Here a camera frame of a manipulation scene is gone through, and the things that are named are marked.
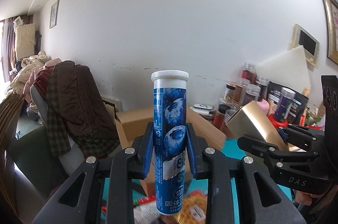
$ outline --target white tube cap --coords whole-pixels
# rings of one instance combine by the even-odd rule
[[[182,79],[189,80],[189,73],[180,70],[161,70],[156,71],[151,75],[151,80],[154,82],[157,79]]]

